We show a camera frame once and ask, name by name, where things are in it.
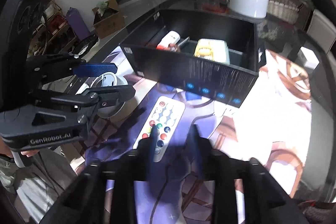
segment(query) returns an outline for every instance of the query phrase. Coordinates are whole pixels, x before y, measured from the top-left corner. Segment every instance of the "white cup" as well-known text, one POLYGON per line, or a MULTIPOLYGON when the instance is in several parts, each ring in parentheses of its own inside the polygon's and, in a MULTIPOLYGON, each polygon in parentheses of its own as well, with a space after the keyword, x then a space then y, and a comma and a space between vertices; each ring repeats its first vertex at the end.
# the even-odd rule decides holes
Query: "white cup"
MULTIPOLYGON (((116 85, 127 85, 127 80, 122 76, 117 76, 113 72, 106 72, 101 76, 97 77, 91 84, 91 88, 102 87, 102 86, 116 86, 116 85)), ((118 104, 116 106, 103 107, 98 109, 98 116, 101 118, 110 118, 116 115, 125 102, 118 104)))

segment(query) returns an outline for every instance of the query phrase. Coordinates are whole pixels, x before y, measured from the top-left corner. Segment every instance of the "woven basket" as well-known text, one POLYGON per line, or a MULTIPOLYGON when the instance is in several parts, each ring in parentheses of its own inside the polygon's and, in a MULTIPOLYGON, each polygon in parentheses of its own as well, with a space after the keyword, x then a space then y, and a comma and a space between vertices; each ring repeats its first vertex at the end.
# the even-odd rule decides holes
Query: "woven basket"
POLYGON ((300 8, 290 0, 269 0, 267 12, 290 23, 295 24, 300 8))

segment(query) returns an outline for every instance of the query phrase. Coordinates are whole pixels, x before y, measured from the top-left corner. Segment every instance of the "blue gripper pad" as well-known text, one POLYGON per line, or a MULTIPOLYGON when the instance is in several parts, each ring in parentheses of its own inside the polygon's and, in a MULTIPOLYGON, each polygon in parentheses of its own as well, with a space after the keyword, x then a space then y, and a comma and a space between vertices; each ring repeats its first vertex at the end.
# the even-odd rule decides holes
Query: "blue gripper pad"
POLYGON ((78 77, 98 77, 106 72, 117 73, 117 66, 114 63, 85 63, 73 68, 73 74, 78 77))

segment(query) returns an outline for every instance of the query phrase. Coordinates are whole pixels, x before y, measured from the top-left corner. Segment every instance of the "person's hand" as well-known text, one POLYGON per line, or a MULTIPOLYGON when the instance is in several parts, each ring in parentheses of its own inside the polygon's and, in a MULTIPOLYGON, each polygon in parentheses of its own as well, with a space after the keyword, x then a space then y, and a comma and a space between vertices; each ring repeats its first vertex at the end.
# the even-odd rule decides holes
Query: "person's hand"
MULTIPOLYGON (((29 150, 29 151, 22 151, 21 154, 25 155, 27 157, 32 157, 32 156, 36 155, 38 152, 39 152, 39 150, 29 150)), ((12 151, 4 143, 2 138, 0 138, 0 154, 6 155, 9 158, 13 158, 12 151)))
POLYGON ((0 138, 0 154, 6 155, 9 158, 13 158, 12 151, 4 143, 4 141, 2 140, 2 138, 0 138))
POLYGON ((29 151, 22 151, 21 154, 25 155, 27 157, 32 157, 36 155, 39 152, 39 150, 29 150, 29 151))

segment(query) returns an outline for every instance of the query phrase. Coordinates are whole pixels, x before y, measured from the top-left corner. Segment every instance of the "person's leg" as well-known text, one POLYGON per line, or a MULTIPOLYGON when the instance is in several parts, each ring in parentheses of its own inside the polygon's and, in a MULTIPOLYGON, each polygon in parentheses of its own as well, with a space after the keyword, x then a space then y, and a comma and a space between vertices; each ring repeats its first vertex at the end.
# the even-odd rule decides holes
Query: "person's leg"
POLYGON ((32 218, 39 223, 63 190, 76 177, 65 157, 52 150, 42 149, 33 157, 30 167, 16 171, 14 188, 32 218))

